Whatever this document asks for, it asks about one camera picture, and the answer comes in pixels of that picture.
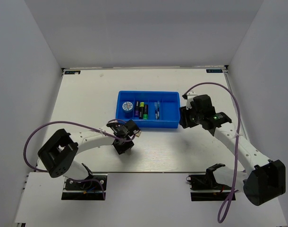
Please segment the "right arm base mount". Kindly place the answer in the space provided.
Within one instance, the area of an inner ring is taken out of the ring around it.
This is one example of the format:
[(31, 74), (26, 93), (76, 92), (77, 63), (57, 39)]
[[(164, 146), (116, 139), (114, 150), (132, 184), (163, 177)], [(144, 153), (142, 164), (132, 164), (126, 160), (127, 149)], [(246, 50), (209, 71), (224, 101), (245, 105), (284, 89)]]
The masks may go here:
[(191, 201), (224, 201), (231, 191), (231, 187), (224, 184), (210, 186), (205, 175), (189, 175), (186, 181), (190, 185)]

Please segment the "green pen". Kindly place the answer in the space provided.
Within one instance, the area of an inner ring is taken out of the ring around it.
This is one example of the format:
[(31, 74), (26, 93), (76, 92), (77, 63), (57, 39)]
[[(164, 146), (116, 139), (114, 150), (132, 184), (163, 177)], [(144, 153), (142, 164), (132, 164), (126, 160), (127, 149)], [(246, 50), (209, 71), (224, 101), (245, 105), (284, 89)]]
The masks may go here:
[(160, 119), (160, 101), (157, 102), (157, 119)]

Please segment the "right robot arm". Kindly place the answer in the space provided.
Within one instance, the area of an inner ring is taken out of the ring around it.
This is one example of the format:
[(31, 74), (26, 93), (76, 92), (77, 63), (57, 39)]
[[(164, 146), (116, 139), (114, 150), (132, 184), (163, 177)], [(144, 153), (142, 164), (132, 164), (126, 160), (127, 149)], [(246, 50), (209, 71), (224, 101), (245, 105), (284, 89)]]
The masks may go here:
[(271, 160), (244, 136), (237, 134), (232, 120), (224, 112), (215, 111), (208, 95), (189, 92), (182, 97), (186, 106), (179, 109), (179, 124), (184, 129), (201, 125), (236, 155), (244, 168), (243, 172), (235, 172), (224, 164), (214, 164), (204, 175), (189, 177), (192, 190), (238, 190), (255, 206), (286, 192), (286, 168), (280, 160)]

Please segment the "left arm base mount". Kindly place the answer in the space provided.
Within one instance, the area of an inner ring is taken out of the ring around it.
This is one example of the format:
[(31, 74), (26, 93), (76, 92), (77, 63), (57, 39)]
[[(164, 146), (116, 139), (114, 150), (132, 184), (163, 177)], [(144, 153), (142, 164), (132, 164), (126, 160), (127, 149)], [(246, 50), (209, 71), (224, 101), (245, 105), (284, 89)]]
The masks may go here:
[(96, 181), (77, 183), (66, 178), (61, 199), (63, 201), (104, 201), (108, 174), (95, 174)]

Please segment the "blue round tape container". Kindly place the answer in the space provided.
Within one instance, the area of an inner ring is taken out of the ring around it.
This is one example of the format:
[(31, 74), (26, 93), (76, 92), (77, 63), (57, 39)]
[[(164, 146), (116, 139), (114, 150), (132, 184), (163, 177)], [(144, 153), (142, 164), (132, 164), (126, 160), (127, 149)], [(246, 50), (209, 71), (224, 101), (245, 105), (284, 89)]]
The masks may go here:
[(134, 104), (130, 101), (126, 101), (122, 104), (122, 111), (123, 116), (127, 119), (133, 117), (133, 111), (134, 111)]

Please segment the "green cap black highlighter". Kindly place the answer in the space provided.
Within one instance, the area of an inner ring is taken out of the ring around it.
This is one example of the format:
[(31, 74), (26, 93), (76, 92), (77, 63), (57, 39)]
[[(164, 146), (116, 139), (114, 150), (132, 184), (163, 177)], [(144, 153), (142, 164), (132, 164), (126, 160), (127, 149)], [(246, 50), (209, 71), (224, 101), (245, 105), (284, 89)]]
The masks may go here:
[(149, 113), (148, 107), (149, 107), (148, 104), (144, 105), (144, 111), (143, 111), (143, 119), (144, 120), (148, 120), (148, 113)]

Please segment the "blue pen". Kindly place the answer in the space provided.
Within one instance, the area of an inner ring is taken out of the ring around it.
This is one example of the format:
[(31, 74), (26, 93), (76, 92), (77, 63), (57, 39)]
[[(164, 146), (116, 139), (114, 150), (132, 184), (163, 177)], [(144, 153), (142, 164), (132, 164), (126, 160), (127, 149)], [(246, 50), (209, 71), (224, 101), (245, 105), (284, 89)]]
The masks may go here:
[(158, 120), (158, 106), (157, 106), (157, 102), (154, 102), (154, 108), (155, 108), (155, 119)]

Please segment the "yellow cap black highlighter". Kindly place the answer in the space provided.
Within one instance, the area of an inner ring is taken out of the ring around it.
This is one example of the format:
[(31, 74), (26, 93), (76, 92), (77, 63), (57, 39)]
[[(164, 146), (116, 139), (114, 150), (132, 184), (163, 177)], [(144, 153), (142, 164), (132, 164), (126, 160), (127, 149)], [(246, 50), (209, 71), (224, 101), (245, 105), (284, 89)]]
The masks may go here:
[(140, 102), (139, 105), (139, 119), (143, 119), (143, 113), (144, 113), (144, 102)]

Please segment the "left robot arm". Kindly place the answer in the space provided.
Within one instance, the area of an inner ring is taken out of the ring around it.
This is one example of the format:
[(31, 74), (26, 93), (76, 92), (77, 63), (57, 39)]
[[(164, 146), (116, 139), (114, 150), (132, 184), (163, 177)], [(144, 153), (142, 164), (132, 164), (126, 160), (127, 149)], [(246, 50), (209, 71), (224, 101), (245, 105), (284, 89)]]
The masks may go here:
[(38, 157), (50, 177), (64, 176), (87, 189), (93, 183), (92, 172), (85, 164), (75, 161), (75, 156), (102, 146), (113, 146), (119, 155), (123, 154), (134, 146), (133, 139), (140, 133), (133, 120), (113, 120), (101, 128), (78, 133), (59, 129), (40, 148)]

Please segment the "purple cap highlighter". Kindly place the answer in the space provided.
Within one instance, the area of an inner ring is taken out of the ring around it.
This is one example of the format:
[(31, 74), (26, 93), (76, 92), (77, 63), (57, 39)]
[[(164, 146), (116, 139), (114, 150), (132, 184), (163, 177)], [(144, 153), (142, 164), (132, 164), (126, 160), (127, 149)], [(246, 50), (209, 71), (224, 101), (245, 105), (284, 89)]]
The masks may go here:
[(135, 101), (134, 117), (139, 117), (140, 102)]

